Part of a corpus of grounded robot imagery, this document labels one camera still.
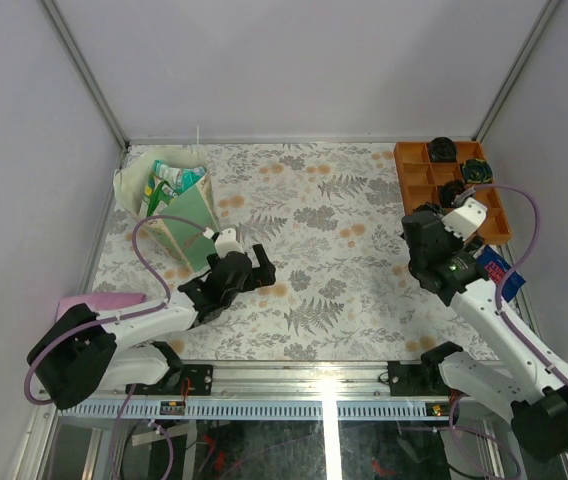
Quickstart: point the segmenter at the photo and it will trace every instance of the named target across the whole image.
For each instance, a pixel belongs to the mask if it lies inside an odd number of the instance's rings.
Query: orange tray
[[[425,142],[395,144],[395,163],[402,191],[404,212],[411,214],[426,202],[440,204],[438,189],[452,180],[462,180],[461,164],[469,158],[486,159],[479,142],[455,142],[457,163],[431,163]],[[480,190],[476,198],[488,208],[479,234],[487,244],[504,245],[511,239],[511,228],[500,195],[494,188]]]

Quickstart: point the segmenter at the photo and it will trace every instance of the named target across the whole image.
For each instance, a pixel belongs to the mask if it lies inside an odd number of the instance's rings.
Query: pink object
[[[69,308],[79,303],[85,303],[91,310],[99,311],[132,307],[144,301],[146,301],[146,294],[144,293],[98,292],[65,297],[60,300],[60,303],[57,305],[57,317],[55,320],[59,320]]]

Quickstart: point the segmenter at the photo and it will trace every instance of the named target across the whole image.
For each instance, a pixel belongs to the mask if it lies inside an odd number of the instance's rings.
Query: blue package
[[[481,255],[477,257],[477,261],[484,267],[484,270],[488,272],[489,278],[496,284],[499,284],[502,281],[506,272],[511,268],[506,260],[504,260],[489,246],[484,247]],[[524,280],[517,272],[514,272],[506,281],[506,285],[504,285],[504,290],[502,291],[504,300],[507,302],[513,300],[515,294],[525,283],[526,280]]]

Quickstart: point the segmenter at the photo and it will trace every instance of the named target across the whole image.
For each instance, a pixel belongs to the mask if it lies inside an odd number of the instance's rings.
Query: perforated metal strip
[[[115,418],[121,400],[87,400],[80,405],[64,410],[63,416],[83,418]],[[356,402],[338,401],[340,420],[443,420],[430,417],[424,402],[380,401]],[[187,403],[183,415],[166,413],[159,400],[131,400],[122,418],[145,419],[216,419],[216,420],[320,420],[322,402],[252,402],[192,399]]]

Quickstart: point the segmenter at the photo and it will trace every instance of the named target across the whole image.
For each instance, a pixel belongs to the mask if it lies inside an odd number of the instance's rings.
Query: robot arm
[[[404,217],[402,225],[411,274],[477,330],[510,376],[477,362],[450,342],[425,352],[422,366],[429,382],[443,382],[474,397],[511,424],[522,447],[547,461],[568,449],[568,387],[513,333],[496,309],[496,285],[473,257],[483,240],[475,237],[467,242],[485,218],[486,208],[469,197],[448,214],[424,205]],[[568,378],[568,363],[534,335],[508,304],[502,311]]]
[[[75,305],[31,350],[29,365],[45,347],[71,329],[95,320],[116,319],[67,338],[35,370],[59,409],[77,405],[96,390],[123,390],[132,383],[179,394],[182,362],[166,343],[148,342],[208,323],[231,306],[239,293],[275,283],[275,266],[262,245],[253,246],[259,263],[253,267],[234,229],[215,234],[211,231],[207,236],[217,252],[207,258],[210,273],[205,279],[199,277],[181,285],[167,304],[152,300],[100,312],[91,311],[85,304]]]

